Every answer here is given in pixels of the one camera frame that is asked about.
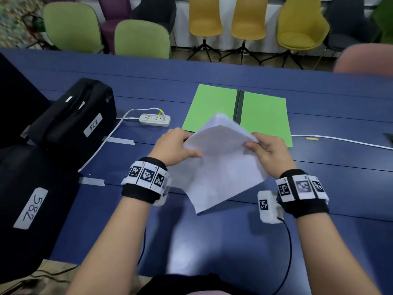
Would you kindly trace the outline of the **person's left hand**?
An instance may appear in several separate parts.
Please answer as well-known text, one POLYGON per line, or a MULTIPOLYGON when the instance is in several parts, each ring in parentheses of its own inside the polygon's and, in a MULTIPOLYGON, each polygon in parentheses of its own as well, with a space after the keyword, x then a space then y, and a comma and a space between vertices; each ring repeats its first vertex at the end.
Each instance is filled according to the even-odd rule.
POLYGON ((156 142, 152 151, 147 155, 164 163, 166 167, 174 166, 186 159, 181 158, 184 142, 193 134, 181 128, 169 129, 156 142))

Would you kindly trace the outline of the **green folder with black spine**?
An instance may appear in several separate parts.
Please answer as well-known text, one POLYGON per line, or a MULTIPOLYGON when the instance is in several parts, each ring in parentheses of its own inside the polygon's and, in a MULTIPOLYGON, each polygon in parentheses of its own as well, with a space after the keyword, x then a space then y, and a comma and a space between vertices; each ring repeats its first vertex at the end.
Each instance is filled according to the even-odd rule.
POLYGON ((199 84, 182 129, 197 132, 217 114, 249 133, 278 136, 287 147, 293 146, 284 98, 199 84))

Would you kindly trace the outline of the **person's left forearm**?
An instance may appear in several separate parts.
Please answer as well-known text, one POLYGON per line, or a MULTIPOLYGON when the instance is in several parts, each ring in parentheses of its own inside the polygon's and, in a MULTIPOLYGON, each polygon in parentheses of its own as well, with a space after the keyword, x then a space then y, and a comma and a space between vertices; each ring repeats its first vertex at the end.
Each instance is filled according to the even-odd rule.
POLYGON ((66 295, 129 295, 152 204, 122 197, 66 295))

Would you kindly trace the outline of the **small black bag white label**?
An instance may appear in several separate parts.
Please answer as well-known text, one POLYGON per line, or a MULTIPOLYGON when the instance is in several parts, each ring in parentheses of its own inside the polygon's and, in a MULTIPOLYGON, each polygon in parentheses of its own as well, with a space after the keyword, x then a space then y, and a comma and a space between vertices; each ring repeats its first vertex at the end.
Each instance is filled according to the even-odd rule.
POLYGON ((27 133, 36 145, 84 164, 111 132, 116 117, 112 88, 98 80, 81 78, 27 133))

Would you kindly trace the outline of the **purple chair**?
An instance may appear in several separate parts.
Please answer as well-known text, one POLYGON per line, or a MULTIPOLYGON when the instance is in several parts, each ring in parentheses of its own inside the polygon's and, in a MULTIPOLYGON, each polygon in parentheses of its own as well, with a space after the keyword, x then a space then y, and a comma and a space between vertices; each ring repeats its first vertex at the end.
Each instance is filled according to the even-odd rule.
POLYGON ((115 54, 114 36, 117 25, 131 17, 130 0, 98 0, 105 21, 101 23, 100 29, 108 45, 109 52, 115 54))

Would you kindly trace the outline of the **pink chair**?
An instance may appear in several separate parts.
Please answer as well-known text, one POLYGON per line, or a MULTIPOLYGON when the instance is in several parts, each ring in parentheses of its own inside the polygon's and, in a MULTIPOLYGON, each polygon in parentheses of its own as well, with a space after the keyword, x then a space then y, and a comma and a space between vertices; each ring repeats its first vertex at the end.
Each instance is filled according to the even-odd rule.
POLYGON ((393 77, 393 45, 363 43, 349 46, 336 60, 333 72, 393 77))

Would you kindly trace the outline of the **dark green chair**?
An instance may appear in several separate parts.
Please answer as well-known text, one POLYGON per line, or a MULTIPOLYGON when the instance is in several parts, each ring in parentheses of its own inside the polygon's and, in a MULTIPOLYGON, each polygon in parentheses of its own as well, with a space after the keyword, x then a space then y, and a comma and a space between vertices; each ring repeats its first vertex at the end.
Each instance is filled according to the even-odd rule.
POLYGON ((381 0, 371 14, 380 29, 376 42, 393 45, 393 0, 381 0))

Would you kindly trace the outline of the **white power strip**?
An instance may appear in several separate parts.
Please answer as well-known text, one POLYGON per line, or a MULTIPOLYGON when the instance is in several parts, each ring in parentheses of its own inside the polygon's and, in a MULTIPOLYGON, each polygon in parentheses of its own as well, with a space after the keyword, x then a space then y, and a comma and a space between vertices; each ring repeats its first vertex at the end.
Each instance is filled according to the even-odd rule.
POLYGON ((171 123, 171 116, 144 113, 139 117, 139 121, 143 125, 156 126, 156 127, 169 127, 171 123))

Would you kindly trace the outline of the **large black bag white label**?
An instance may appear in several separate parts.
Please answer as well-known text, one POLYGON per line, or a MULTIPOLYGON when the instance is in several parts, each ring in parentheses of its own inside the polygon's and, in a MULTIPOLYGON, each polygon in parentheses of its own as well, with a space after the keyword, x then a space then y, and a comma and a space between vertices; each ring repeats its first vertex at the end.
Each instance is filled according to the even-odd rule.
POLYGON ((50 257, 80 178, 36 146, 0 149, 0 284, 32 274, 50 257))

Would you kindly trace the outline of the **yellow-green chair black legs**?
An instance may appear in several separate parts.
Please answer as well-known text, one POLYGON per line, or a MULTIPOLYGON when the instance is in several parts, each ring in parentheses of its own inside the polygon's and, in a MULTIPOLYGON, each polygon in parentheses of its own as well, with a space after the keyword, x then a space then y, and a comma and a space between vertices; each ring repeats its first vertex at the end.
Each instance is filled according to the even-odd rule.
POLYGON ((283 56, 284 67, 290 57, 303 69, 294 52, 308 51, 319 47, 330 31, 330 25, 322 14, 321 0, 286 0, 276 22, 276 40, 285 52, 275 54, 263 62, 283 56))

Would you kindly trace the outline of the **person's right hand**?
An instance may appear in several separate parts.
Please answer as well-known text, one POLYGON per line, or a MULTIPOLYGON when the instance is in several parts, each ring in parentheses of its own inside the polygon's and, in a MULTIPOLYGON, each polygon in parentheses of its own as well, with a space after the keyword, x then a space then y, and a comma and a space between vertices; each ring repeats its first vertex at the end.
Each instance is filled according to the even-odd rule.
POLYGON ((257 139, 256 143, 268 151, 268 154, 256 154, 268 175, 279 179, 286 171, 297 169, 283 139, 257 132, 252 135, 257 139))

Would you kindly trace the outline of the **white paper sheets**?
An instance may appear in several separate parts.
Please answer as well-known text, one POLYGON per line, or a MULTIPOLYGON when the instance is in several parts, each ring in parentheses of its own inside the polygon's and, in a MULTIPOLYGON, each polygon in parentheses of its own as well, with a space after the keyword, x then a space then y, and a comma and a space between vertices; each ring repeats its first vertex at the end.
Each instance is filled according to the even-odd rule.
POLYGON ((264 182, 268 174, 247 142, 258 141, 226 115, 215 114, 184 143, 202 158, 168 167, 171 187, 181 189, 200 213, 264 182))

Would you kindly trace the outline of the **wristband with marker tags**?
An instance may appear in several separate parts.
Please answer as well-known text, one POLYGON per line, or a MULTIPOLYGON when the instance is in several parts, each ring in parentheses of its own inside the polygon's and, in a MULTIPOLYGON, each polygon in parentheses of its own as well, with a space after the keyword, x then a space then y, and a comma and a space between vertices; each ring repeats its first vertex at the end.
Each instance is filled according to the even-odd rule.
POLYGON ((122 180, 121 185, 122 196, 161 207, 166 202, 171 177, 162 161, 143 157, 130 166, 128 175, 122 180))
POLYGON ((290 169, 276 179, 277 202, 294 218, 329 213, 329 198, 320 180, 301 169, 290 169))

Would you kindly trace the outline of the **grey tape strip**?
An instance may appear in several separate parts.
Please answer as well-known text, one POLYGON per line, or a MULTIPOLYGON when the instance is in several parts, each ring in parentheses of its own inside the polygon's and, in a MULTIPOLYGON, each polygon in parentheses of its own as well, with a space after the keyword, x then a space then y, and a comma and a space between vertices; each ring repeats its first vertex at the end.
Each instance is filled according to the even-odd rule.
POLYGON ((80 178, 79 183, 80 184, 86 184, 86 185, 100 186, 100 187, 104 187, 105 186, 105 180, 104 179, 90 178, 90 177, 82 177, 82 178, 80 178))
POLYGON ((102 139, 102 141, 107 141, 107 142, 111 142, 111 143, 120 143, 120 144, 127 144, 127 145, 135 145, 134 140, 131 139, 123 139, 123 138, 115 138, 115 137, 109 137, 108 139, 106 139, 107 137, 104 137, 102 139))

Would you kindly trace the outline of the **right wristband with marker tags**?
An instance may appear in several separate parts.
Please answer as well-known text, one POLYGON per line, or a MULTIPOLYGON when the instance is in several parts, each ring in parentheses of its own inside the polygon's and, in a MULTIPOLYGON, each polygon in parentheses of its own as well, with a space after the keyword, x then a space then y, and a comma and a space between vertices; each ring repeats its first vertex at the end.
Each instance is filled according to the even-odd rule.
POLYGON ((301 169, 290 169, 276 179, 277 202, 294 218, 329 213, 329 198, 320 180, 301 169))

